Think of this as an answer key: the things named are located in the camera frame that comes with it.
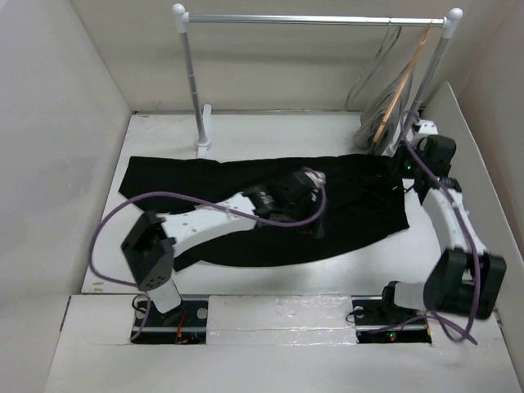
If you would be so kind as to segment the black trousers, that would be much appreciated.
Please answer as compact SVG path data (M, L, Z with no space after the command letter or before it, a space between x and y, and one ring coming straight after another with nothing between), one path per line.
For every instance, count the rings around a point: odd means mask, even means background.
M409 228L403 182L385 156L288 157L220 163L133 156L120 194L177 192L214 203L261 188L255 211L264 219L307 219L311 200L289 196L291 175L304 167L324 173L327 206L319 222L299 228L256 225L194 246L174 259L181 271L199 261L229 267L265 268L325 260L358 250Z

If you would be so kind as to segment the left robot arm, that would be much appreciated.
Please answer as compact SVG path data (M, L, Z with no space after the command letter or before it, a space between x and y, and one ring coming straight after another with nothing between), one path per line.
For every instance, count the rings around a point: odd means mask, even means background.
M204 242L261 226L298 228L322 234L327 206L324 173L304 168L275 183L259 184L225 201L196 199L198 207L180 215L140 215L121 244L138 289L151 299L164 324L182 317L183 299L172 277L174 260Z

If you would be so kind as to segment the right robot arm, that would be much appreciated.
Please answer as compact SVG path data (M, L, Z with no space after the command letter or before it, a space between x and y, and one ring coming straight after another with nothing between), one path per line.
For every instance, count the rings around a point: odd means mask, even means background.
M441 256L425 282L389 283L392 295L378 302L378 312L387 322L398 322L409 309L473 314L485 320L495 307L507 264L488 251L472 227L462 188L449 176L455 152L452 138L427 134L401 143L393 157L395 172L413 180Z

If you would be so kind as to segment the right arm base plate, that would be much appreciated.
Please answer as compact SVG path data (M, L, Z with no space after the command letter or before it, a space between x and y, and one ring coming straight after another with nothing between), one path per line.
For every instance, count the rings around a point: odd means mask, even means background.
M358 344L431 344L426 319L417 310L388 305L381 296L352 296L346 321Z

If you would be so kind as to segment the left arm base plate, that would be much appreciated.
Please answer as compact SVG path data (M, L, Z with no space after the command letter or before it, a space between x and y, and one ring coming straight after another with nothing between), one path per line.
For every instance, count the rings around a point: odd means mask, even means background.
M137 345L203 345L206 343L209 298L190 296L167 314L160 313L144 295L132 300L130 342Z

